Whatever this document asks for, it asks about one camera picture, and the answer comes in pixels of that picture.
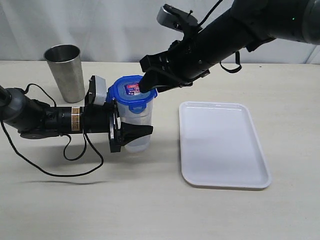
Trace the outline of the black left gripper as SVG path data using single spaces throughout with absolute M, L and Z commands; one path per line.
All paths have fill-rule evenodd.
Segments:
M 70 110 L 70 134 L 107 133 L 112 153 L 121 151 L 121 146 L 139 138 L 151 135 L 153 126 L 121 122 L 118 127 L 118 106 L 115 99 L 104 105 L 89 103 Z

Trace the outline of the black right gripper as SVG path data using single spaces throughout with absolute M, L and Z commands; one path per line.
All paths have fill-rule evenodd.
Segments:
M 140 67 L 145 73 L 139 81 L 141 93 L 158 93 L 189 87 L 211 68 L 211 41 L 204 38 L 175 40 L 168 50 L 145 55 Z

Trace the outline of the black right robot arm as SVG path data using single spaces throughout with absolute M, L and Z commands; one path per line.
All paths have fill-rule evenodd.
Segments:
M 241 49 L 255 51 L 275 39 L 318 45 L 320 3 L 317 0 L 235 0 L 208 25 L 169 4 L 157 15 L 162 26 L 182 32 L 168 50 L 140 60 L 139 89 L 165 92 L 189 87 L 210 68 Z

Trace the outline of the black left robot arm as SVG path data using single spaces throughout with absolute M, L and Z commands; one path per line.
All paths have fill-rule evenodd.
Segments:
M 120 152 L 128 143 L 151 135 L 151 125 L 118 123 L 115 100 L 103 105 L 93 103 L 88 95 L 81 107 L 50 106 L 27 97 L 21 88 L 0 89 L 0 119 L 17 129 L 25 139 L 45 139 L 71 134 L 107 133 L 109 149 Z

